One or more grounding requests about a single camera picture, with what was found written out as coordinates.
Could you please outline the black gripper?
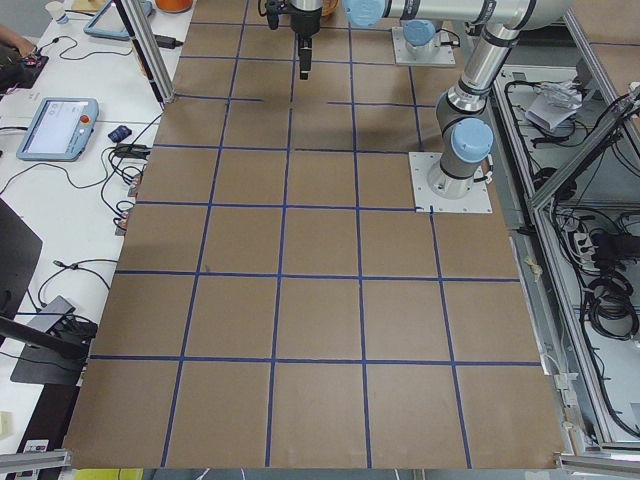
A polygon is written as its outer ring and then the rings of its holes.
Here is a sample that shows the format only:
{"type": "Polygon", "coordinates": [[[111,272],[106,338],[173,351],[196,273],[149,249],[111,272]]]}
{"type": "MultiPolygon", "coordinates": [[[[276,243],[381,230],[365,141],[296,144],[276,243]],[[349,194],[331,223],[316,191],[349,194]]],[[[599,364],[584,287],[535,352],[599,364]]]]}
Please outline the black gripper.
{"type": "Polygon", "coordinates": [[[320,30],[321,9],[291,8],[291,29],[296,34],[300,60],[299,79],[308,80],[312,66],[312,37],[320,30]]]}

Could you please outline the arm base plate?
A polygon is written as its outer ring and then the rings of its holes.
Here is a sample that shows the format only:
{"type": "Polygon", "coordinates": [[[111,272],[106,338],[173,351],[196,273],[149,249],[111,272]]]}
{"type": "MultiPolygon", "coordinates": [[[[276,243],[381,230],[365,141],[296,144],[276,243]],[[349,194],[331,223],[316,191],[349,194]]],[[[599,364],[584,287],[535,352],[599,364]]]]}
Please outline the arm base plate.
{"type": "Polygon", "coordinates": [[[401,66],[425,66],[453,68],[456,60],[450,40],[445,32],[437,32],[429,43],[413,46],[405,38],[402,27],[391,29],[395,64],[401,66]]]}
{"type": "Polygon", "coordinates": [[[473,177],[454,179],[441,169],[440,152],[410,152],[414,210],[422,213],[491,214],[491,171],[476,168],[473,177]]]}

